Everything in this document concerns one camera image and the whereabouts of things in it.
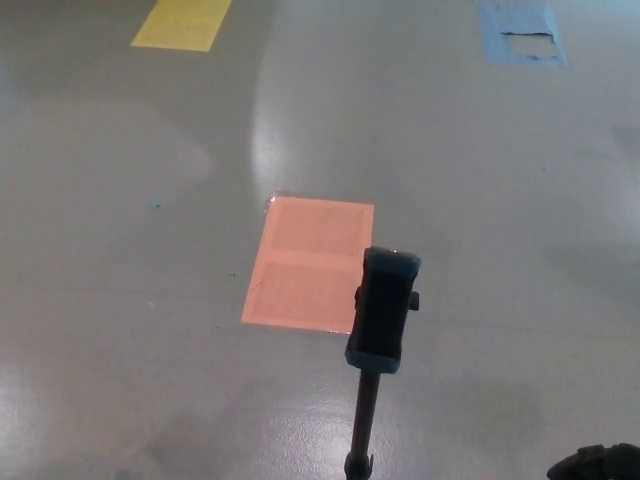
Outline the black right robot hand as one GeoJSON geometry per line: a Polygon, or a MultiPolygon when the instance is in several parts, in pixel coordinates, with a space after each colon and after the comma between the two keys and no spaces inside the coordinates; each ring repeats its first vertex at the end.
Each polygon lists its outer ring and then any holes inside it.
{"type": "Polygon", "coordinates": [[[619,443],[611,447],[582,447],[547,472],[549,480],[639,480],[639,447],[619,443]]]}

